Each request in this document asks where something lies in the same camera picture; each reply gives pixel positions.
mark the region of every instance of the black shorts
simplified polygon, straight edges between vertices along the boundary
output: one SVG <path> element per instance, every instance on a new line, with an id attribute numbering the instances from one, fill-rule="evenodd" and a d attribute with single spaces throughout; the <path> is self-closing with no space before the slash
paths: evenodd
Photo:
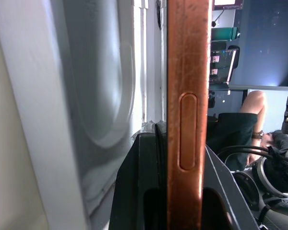
<path id="1" fill-rule="evenodd" d="M 256 123 L 257 114 L 220 114 L 217 122 L 208 122 L 206 143 L 215 153 L 228 146 L 251 145 Z M 246 153 L 232 155 L 226 165 L 232 171 L 242 171 L 245 169 L 247 156 Z"/>

